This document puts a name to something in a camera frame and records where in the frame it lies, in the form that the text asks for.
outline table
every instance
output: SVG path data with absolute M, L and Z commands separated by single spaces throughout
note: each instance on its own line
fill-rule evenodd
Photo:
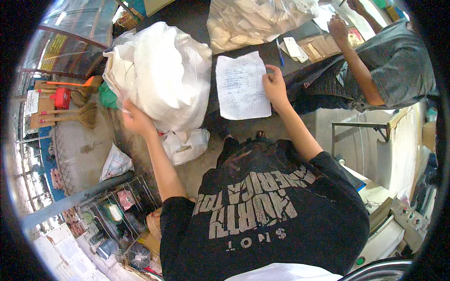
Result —
M 206 22 L 209 14 L 209 1 L 195 1 L 195 0 L 184 0 L 175 1 L 165 8 L 161 9 L 154 15 L 143 20 L 138 26 L 137 31 L 140 31 L 155 22 L 164 21 L 169 26 L 176 26 L 180 30 L 190 34 L 192 38 L 200 43 L 210 44 L 209 33 L 207 30 Z M 343 19 L 345 19 L 350 25 L 349 27 L 354 27 L 351 20 L 342 12 L 341 8 L 332 4 L 335 10 L 340 13 Z M 324 31 L 321 30 L 313 21 L 309 21 L 295 30 L 286 32 L 280 35 L 283 37 L 294 37 L 295 40 L 300 40 L 310 36 L 315 36 L 323 34 Z M 237 58 L 239 56 L 248 54 L 253 51 L 259 51 L 259 55 L 265 64 L 272 64 L 275 66 L 280 66 L 278 48 L 275 41 L 264 43 L 261 45 L 252 45 L 243 47 L 237 50 L 232 50 L 228 52 L 221 53 L 219 55 L 224 55 L 230 58 Z M 213 113 L 219 109 L 219 101 L 217 98 L 217 88 L 216 88 L 216 62 L 217 56 L 212 56 L 212 69 L 211 69 L 211 92 L 209 98 L 209 104 L 207 109 L 207 114 Z M 280 67 L 285 78 L 286 84 L 290 84 L 298 74 L 300 70 L 304 70 L 310 67 L 312 63 L 307 60 L 304 63 L 295 62 L 287 54 L 283 53 L 284 67 Z M 324 63 L 331 61 L 335 57 L 331 57 L 324 61 Z

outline person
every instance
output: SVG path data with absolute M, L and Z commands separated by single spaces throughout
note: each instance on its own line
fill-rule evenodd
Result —
M 402 18 L 382 28 L 359 0 L 347 2 L 376 36 L 353 49 L 345 21 L 333 15 L 328 28 L 343 55 L 322 69 L 318 78 L 313 77 L 307 88 L 296 83 L 288 89 L 296 111 L 398 109 L 437 96 L 430 57 L 414 22 Z
M 132 114 L 123 114 L 125 127 L 145 138 L 163 201 L 160 258 L 166 281 L 291 280 L 294 272 L 334 281 L 366 244 L 369 218 L 356 191 L 361 181 L 310 134 L 289 103 L 280 69 L 266 68 L 274 73 L 262 78 L 265 93 L 291 141 L 271 143 L 260 131 L 239 144 L 222 130 L 222 154 L 203 175 L 195 203 L 152 120 L 123 103 Z

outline woven basket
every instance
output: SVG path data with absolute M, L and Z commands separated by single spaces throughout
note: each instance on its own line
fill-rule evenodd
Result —
M 159 222 L 161 216 L 161 208 L 150 213 L 147 216 L 147 227 L 150 234 L 158 241 L 161 241 L 161 225 Z

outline green bag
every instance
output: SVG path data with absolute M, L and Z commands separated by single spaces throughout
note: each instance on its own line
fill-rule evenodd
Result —
M 111 91 L 106 82 L 103 82 L 103 84 L 99 87 L 99 92 L 100 102 L 104 107 L 118 109 L 116 104 L 117 96 L 113 91 Z

